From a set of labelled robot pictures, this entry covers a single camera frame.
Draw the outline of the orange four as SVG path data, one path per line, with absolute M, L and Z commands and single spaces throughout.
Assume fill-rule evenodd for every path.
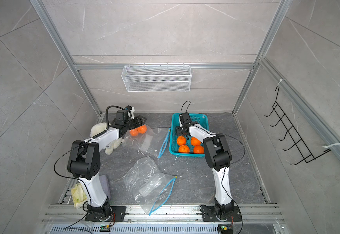
M 192 138 L 190 139 L 190 144 L 191 144 L 192 146 L 199 146 L 199 145 L 202 144 L 202 142 L 199 141 L 197 138 L 192 137 Z

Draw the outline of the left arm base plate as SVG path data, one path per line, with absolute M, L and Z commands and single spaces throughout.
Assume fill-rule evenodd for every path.
M 113 222 L 113 218 L 115 218 L 115 222 L 123 222 L 126 214 L 126 206 L 111 206 L 111 211 L 109 215 L 106 217 L 99 216 L 92 212 L 88 212 L 85 221 L 92 221 L 92 222 Z

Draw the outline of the orange one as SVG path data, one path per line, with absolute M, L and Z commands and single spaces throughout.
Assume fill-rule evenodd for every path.
M 205 153 L 205 149 L 201 145 L 196 145 L 196 146 L 193 147 L 193 153 L 194 154 L 204 154 Z

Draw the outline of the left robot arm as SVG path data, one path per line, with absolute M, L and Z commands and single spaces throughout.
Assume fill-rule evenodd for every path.
M 86 140 L 76 140 L 72 143 L 67 170 L 73 178 L 84 186 L 87 195 L 87 213 L 101 220 L 107 220 L 112 210 L 109 195 L 103 189 L 100 181 L 100 151 L 110 143 L 123 137 L 127 131 L 145 125 L 147 119 L 141 115 L 134 116 L 134 107 L 116 107 L 118 111 L 112 123 L 106 119 L 103 131 Z

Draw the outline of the orange six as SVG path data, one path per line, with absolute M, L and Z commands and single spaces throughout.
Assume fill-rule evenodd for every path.
M 147 126 L 146 126 L 146 125 L 140 126 L 140 127 L 137 128 L 137 131 L 138 131 L 140 134 L 145 134 L 146 131 L 147 131 Z

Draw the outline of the orange two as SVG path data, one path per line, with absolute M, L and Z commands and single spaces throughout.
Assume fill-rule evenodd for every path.
M 190 153 L 190 148 L 187 145 L 181 145 L 178 148 L 178 152 L 182 154 L 189 154 Z

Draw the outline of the orange three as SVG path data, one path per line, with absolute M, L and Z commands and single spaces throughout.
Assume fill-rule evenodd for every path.
M 176 140 L 176 143 L 179 146 L 186 145 L 187 144 L 187 139 L 184 136 L 179 136 Z

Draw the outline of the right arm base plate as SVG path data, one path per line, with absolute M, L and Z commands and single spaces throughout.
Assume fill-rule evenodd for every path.
M 216 206 L 212 205 L 200 205 L 199 211 L 204 222 L 240 222 L 243 220 L 240 208 L 236 204 L 234 205 L 234 208 L 227 213 L 217 211 Z

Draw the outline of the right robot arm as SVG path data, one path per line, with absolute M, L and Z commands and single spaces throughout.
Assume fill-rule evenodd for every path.
M 214 176 L 216 218 L 219 220 L 230 218 L 235 211 L 235 201 L 232 198 L 229 183 L 232 154 L 225 135 L 216 134 L 205 129 L 198 122 L 192 121 L 187 112 L 179 114 L 179 124 L 178 133 L 194 137 L 203 143 L 205 160 L 212 169 Z

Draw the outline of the clear zip-top bag blue seal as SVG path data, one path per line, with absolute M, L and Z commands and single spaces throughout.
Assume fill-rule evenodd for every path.
M 150 157 L 139 159 L 123 176 L 128 193 L 144 213 L 152 215 L 170 198 L 177 177 L 160 172 Z

